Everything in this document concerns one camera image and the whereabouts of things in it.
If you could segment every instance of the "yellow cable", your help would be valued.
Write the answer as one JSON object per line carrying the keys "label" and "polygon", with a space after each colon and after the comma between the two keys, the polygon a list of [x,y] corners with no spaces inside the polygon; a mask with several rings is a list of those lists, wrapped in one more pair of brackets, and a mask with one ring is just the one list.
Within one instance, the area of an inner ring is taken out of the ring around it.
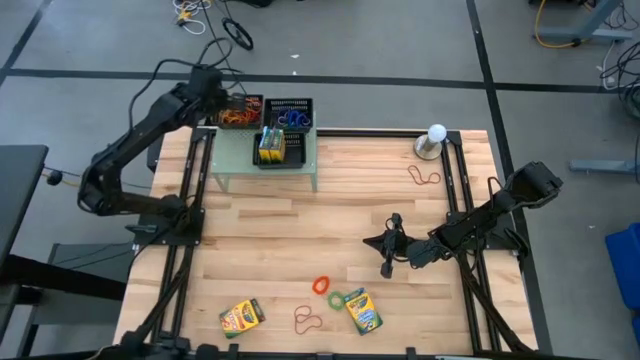
{"label": "yellow cable", "polygon": [[535,24],[534,33],[536,35],[536,40],[538,40],[538,44],[540,44],[540,45],[542,45],[542,46],[544,46],[546,48],[549,48],[549,49],[565,49],[565,48],[568,48],[568,47],[573,47],[574,46],[573,43],[555,45],[555,44],[547,44],[547,43],[543,42],[540,39],[540,35],[538,35],[538,24],[540,23],[540,16],[542,15],[542,8],[544,8],[544,4],[546,2],[547,2],[547,0],[542,0],[540,2],[540,8],[538,9],[538,14],[536,15],[536,24]]}

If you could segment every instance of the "rubber band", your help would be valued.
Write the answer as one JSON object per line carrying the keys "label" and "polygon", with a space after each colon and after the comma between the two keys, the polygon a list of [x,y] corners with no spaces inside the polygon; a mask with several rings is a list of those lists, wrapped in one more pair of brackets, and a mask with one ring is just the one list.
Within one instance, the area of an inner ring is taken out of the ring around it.
{"label": "rubber band", "polygon": [[[411,169],[416,169],[416,171],[418,172],[418,179],[420,179],[420,181],[416,179],[416,176],[413,175],[413,172],[411,172]],[[438,184],[440,183],[440,180],[442,180],[442,177],[440,177],[440,174],[438,174],[437,172],[432,172],[431,174],[429,174],[429,178],[427,178],[427,180],[423,179],[420,169],[418,169],[418,167],[415,165],[410,165],[409,167],[407,167],[407,171],[409,172],[409,175],[411,175],[411,177],[413,178],[413,182],[415,182],[417,185]],[[431,180],[431,177],[433,176],[436,176],[438,179]]]}
{"label": "rubber band", "polygon": [[[299,314],[298,310],[300,310],[302,308],[308,309],[309,312],[307,314]],[[306,322],[309,319],[318,319],[320,321],[320,325],[309,325],[309,327],[307,327],[303,331],[298,331],[298,325]],[[311,328],[321,328],[322,327],[322,318],[320,318],[320,316],[318,316],[318,315],[312,315],[311,306],[309,306],[309,305],[300,305],[295,310],[293,310],[293,321],[294,321],[293,327],[294,327],[294,329],[296,331],[296,334],[298,334],[298,335],[302,335],[302,334],[306,333]]]}
{"label": "rubber band", "polygon": [[[336,304],[333,302],[333,299],[338,298],[340,303]],[[339,291],[334,291],[329,294],[329,307],[333,310],[340,311],[344,308],[344,296]]]}
{"label": "rubber band", "polygon": [[[321,282],[325,284],[324,288],[318,289],[318,284],[320,284]],[[317,295],[324,295],[324,293],[326,293],[327,290],[329,290],[329,277],[328,276],[320,276],[319,278],[317,278],[313,282],[313,286],[311,287],[311,289]]]}
{"label": "rubber band", "polygon": [[259,98],[246,98],[246,106],[244,111],[223,110],[220,112],[220,123],[222,124],[239,124],[249,125],[261,121],[260,111],[262,110],[262,102]]}

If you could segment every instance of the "black table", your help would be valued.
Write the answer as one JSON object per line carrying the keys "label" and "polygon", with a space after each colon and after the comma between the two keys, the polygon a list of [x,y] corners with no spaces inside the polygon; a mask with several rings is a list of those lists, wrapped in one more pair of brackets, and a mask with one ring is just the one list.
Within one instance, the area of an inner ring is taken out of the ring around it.
{"label": "black table", "polygon": [[37,305],[40,289],[122,300],[126,283],[12,255],[11,247],[44,167],[44,145],[0,146],[0,339],[15,305]]}

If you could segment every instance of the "white ball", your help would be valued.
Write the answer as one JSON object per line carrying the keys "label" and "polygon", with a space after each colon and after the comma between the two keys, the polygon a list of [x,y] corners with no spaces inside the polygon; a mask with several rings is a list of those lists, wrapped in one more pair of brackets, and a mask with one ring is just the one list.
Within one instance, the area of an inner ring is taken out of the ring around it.
{"label": "white ball", "polygon": [[428,136],[431,143],[439,143],[447,137],[447,128],[440,124],[431,125]]}

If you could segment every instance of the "blue bin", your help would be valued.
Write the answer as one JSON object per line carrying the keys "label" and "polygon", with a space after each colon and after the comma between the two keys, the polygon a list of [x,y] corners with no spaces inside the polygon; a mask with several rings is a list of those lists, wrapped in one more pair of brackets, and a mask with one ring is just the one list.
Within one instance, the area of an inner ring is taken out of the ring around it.
{"label": "blue bin", "polygon": [[638,341],[638,345],[640,345],[640,316],[636,316],[633,319],[633,330],[636,332],[636,340]]}
{"label": "blue bin", "polygon": [[629,309],[640,311],[640,223],[607,236],[606,243],[622,299]]}

